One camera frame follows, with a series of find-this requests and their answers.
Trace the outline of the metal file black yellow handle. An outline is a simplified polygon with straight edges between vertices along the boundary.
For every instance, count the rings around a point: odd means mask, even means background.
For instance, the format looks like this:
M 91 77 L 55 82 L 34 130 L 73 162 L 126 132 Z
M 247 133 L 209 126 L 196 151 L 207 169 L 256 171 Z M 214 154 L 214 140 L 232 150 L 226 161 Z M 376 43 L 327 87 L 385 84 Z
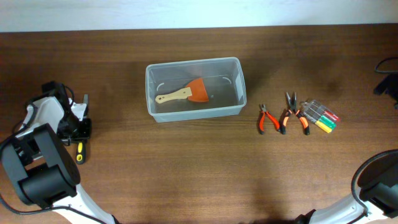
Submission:
M 88 94 L 84 94 L 83 104 L 86 105 L 86 108 L 83 113 L 83 119 L 87 119 L 88 118 L 88 109 L 89 109 L 89 95 Z M 78 165 L 82 165 L 86 161 L 86 143 L 87 143 L 87 140 L 82 140 L 78 143 L 77 152 L 76 152 L 76 163 Z

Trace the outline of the orange scraper wooden handle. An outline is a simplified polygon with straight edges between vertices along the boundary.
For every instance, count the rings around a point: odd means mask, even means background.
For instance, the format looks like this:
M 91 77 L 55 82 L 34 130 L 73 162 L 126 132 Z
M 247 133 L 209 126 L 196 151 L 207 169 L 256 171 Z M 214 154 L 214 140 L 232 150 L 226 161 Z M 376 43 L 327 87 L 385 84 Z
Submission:
M 165 103 L 172 100 L 189 100 L 196 103 L 209 102 L 209 97 L 202 78 L 197 78 L 173 93 L 157 95 L 156 103 Z

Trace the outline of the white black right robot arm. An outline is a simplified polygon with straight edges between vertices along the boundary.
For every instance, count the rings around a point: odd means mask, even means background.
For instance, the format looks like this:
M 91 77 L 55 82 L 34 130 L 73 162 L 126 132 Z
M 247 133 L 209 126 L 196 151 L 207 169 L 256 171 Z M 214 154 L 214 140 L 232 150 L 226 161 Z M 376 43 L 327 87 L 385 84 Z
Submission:
M 354 173 L 351 193 L 333 205 L 299 215 L 301 224 L 369 223 L 397 217 L 397 150 L 366 160 Z

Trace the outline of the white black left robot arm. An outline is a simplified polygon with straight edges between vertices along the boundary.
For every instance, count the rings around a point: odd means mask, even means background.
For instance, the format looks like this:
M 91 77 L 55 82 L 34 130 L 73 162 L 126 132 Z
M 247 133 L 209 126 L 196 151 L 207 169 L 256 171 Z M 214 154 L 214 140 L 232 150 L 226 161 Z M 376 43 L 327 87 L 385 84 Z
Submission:
M 26 101 L 27 114 L 1 143 L 1 165 L 20 201 L 37 210 L 17 215 L 55 212 L 70 223 L 117 223 L 87 194 L 78 166 L 87 158 L 91 137 L 89 96 L 77 103 L 71 88 L 58 82 L 42 85 L 42 93 Z

